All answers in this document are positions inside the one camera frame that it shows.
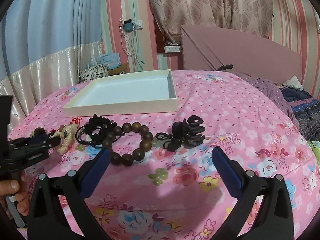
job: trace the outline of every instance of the white tray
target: white tray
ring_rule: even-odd
[[[154,70],[93,80],[64,107],[68,117],[177,111],[171,70]]]

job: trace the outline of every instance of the white pillow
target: white pillow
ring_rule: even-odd
[[[284,82],[283,85],[286,87],[289,87],[289,88],[293,88],[297,91],[303,90],[303,87],[302,87],[301,83],[299,82],[299,80],[297,79],[296,75],[294,75],[290,80]]]

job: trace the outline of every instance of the striped wallpaper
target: striped wallpaper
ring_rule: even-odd
[[[139,37],[138,62],[142,65],[143,70],[181,69],[181,53],[157,53],[154,21],[149,0],[103,0],[101,17],[105,52],[119,52],[121,62],[127,62],[128,56],[121,45],[119,19],[142,20],[143,29],[138,30],[137,34]],[[132,71],[132,62],[129,62],[129,65]]]
[[[309,0],[273,0],[270,40],[294,50],[302,58],[303,88],[320,99],[320,39]]]
[[[270,40],[286,46],[302,57],[303,87],[320,98],[320,41],[313,7],[309,0],[273,0],[274,18]],[[143,70],[181,69],[182,54],[158,54],[149,0],[103,0],[101,4],[103,43],[106,52],[119,52],[121,62],[128,57],[121,47],[119,19],[141,19],[138,30],[139,62]]]

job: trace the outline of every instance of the hand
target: hand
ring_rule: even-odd
[[[5,201],[2,196],[7,194],[15,194],[16,201],[18,201],[17,209],[20,214],[27,216],[29,214],[29,200],[28,193],[25,186],[25,173],[21,173],[20,184],[16,180],[4,180],[0,181],[0,202],[4,207],[9,218],[12,218],[9,210],[7,210]]]

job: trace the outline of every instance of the power outlet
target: power outlet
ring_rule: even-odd
[[[180,46],[165,46],[164,47],[165,53],[180,52],[180,50],[181,50]]]
[[[140,30],[140,29],[143,28],[143,26],[142,26],[142,20],[137,20],[137,21],[135,21],[135,24],[138,26],[138,27],[137,27],[137,30]]]

